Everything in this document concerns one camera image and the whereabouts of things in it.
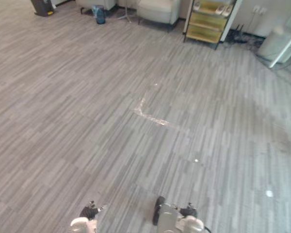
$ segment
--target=chair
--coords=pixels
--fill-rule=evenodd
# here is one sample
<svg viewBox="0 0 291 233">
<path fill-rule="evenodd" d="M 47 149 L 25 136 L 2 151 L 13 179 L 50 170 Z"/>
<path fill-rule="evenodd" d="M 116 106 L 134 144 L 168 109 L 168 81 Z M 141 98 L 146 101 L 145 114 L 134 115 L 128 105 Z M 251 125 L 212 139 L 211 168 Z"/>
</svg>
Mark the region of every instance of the chair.
<svg viewBox="0 0 291 233">
<path fill-rule="evenodd" d="M 179 18 L 181 0 L 140 0 L 137 15 L 151 21 L 175 25 Z"/>
<path fill-rule="evenodd" d="M 81 7 L 81 14 L 84 8 L 91 9 L 93 5 L 102 5 L 106 10 L 115 6 L 115 0 L 76 0 L 77 6 Z"/>
</svg>

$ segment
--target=shelf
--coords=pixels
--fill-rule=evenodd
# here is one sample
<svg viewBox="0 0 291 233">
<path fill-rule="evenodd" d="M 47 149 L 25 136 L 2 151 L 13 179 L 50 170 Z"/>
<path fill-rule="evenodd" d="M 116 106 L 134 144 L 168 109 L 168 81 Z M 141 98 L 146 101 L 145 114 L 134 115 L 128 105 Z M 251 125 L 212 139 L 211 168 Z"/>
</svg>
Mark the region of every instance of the shelf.
<svg viewBox="0 0 291 233">
<path fill-rule="evenodd" d="M 192 12 L 189 25 L 194 25 L 210 30 L 222 32 L 226 25 L 226 18 L 216 18 L 208 15 L 201 15 Z"/>
<path fill-rule="evenodd" d="M 219 17 L 219 18 L 227 18 L 225 16 L 218 15 L 215 13 L 215 11 L 221 5 L 228 6 L 228 4 L 224 4 L 223 2 L 219 2 L 219 1 L 200 1 L 199 10 L 197 12 L 196 11 L 192 11 L 192 12 L 204 13 L 204 14 L 212 15 L 212 16 Z"/>
<path fill-rule="evenodd" d="M 218 43 L 221 34 L 221 32 L 216 32 L 202 27 L 189 25 L 186 37 L 210 43 Z"/>
</svg>

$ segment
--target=white wall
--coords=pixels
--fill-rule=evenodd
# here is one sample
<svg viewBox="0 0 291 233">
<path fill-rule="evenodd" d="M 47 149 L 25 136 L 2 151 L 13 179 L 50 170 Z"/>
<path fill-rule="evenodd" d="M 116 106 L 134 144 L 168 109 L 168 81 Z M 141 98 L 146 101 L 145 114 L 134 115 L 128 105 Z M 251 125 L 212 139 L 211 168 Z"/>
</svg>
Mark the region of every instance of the white wall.
<svg viewBox="0 0 291 233">
<path fill-rule="evenodd" d="M 255 5 L 266 7 L 266 14 L 260 16 L 256 14 L 252 19 L 252 9 Z M 291 15 L 291 0 L 243 0 L 242 5 L 234 19 L 232 28 L 238 24 L 244 24 L 243 30 L 259 36 L 268 36 L 276 25 L 283 24 Z"/>
<path fill-rule="evenodd" d="M 125 6 L 125 1 L 126 0 L 118 0 L 118 4 L 120 6 Z M 137 2 L 137 0 L 127 0 L 127 6 L 129 8 L 136 9 L 136 2 Z M 189 5 L 190 5 L 190 0 L 181 0 L 180 18 L 186 18 L 186 15 L 187 15 L 188 9 L 189 9 Z"/>
<path fill-rule="evenodd" d="M 57 5 L 63 1 L 66 1 L 66 0 L 51 0 L 51 2 L 54 4 L 54 5 Z"/>
</svg>

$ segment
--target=power outlet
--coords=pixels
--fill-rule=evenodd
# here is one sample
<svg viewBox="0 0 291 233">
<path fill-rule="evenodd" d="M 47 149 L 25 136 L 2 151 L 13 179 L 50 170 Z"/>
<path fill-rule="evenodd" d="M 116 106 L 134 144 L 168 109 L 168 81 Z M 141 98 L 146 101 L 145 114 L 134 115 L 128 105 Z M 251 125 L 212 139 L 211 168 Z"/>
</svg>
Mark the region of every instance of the power outlet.
<svg viewBox="0 0 291 233">
<path fill-rule="evenodd" d="M 252 9 L 252 13 L 253 14 L 256 14 L 256 13 L 259 13 L 261 7 L 259 5 L 255 5 Z"/>
<path fill-rule="evenodd" d="M 259 11 L 259 15 L 264 15 L 267 12 L 267 9 L 265 7 L 262 7 Z"/>
</svg>

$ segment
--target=black cable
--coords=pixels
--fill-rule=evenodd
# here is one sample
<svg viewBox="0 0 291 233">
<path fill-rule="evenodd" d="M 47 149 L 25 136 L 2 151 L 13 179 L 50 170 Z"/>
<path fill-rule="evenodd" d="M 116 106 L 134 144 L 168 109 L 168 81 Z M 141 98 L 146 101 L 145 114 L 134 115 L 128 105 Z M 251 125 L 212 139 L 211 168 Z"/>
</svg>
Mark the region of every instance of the black cable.
<svg viewBox="0 0 291 233">
<path fill-rule="evenodd" d="M 209 230 L 209 228 L 206 226 L 205 226 L 205 230 L 208 231 L 209 233 L 211 233 L 211 230 Z"/>
</svg>

